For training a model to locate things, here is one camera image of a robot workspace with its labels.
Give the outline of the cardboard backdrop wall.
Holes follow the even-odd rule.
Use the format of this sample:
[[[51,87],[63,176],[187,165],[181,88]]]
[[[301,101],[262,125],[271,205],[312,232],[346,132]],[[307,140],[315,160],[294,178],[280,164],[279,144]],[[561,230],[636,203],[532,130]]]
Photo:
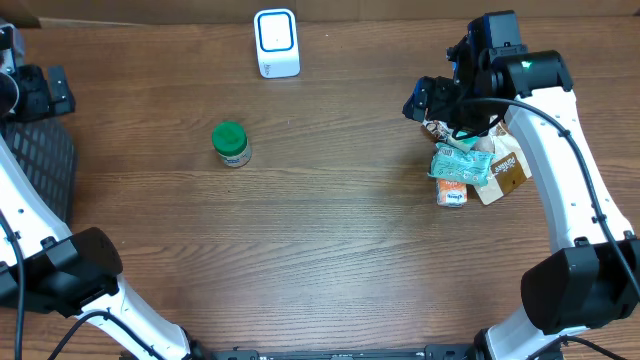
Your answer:
[[[1,0],[1,17],[19,26],[43,21],[127,24],[249,22],[268,8],[300,21],[475,18],[513,10],[521,17],[631,16],[639,0]]]

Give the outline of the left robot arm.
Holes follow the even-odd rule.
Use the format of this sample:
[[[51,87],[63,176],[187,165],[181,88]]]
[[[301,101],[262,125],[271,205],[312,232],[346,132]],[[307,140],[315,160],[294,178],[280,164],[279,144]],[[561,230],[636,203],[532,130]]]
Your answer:
[[[1,304],[89,323],[136,359],[208,359],[128,284],[108,236],[69,228],[77,153],[58,116],[75,103],[60,66],[1,69]]]

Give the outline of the orange snack packet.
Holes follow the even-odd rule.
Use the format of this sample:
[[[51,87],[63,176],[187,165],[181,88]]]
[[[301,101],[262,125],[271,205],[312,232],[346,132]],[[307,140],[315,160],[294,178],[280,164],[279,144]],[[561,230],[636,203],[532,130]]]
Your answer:
[[[467,185],[445,179],[436,180],[437,204],[444,207],[462,207],[467,202]]]

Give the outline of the dark grey mesh basket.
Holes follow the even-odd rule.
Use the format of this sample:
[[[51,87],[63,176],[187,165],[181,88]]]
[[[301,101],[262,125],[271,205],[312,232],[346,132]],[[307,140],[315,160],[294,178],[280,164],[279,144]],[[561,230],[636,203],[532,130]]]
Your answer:
[[[71,225],[77,152],[56,118],[36,122],[1,122],[1,136],[46,206]]]

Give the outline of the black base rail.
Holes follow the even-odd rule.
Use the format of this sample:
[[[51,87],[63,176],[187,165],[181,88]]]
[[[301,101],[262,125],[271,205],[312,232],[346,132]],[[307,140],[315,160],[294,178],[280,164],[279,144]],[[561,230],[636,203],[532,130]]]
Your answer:
[[[427,345],[423,349],[378,349],[361,351],[263,352],[238,350],[212,352],[211,360],[473,360],[489,359],[471,345]]]

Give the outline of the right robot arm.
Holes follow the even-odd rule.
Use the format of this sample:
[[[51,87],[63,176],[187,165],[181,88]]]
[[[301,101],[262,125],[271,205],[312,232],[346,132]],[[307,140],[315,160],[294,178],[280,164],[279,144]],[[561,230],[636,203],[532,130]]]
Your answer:
[[[447,123],[457,139],[504,123],[543,203],[550,256],[522,277],[522,304],[468,345],[429,345],[429,359],[558,359],[582,333],[629,317],[639,301],[639,241],[586,142],[574,83],[554,51],[532,52],[516,14],[487,13],[448,48],[450,78],[421,78],[404,105],[414,121]]]

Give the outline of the green lid jar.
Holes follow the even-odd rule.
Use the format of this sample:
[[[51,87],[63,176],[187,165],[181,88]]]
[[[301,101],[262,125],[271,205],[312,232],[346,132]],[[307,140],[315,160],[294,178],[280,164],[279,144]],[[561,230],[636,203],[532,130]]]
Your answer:
[[[245,129],[236,122],[221,122],[212,132],[212,145],[222,162],[232,168],[246,165],[252,156]]]

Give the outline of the teal snack packet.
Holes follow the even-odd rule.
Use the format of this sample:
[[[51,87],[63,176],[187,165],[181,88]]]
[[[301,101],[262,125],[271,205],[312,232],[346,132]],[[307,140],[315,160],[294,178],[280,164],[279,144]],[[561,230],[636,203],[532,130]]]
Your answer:
[[[428,175],[473,186],[488,184],[489,170],[495,155],[470,150],[464,152],[454,146],[437,143]]]

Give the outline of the Panitee bread bag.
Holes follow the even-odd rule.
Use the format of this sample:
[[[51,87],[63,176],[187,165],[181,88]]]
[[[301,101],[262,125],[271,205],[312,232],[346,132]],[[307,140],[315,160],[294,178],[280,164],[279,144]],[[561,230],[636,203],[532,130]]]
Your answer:
[[[435,146],[437,143],[445,143],[464,152],[476,150],[495,155],[489,170],[488,184],[485,186],[466,184],[467,195],[468,189],[473,188],[484,205],[490,205],[513,192],[532,176],[519,143],[502,122],[490,129],[484,137],[463,140],[454,139],[453,131],[439,121],[423,121],[422,130]]]

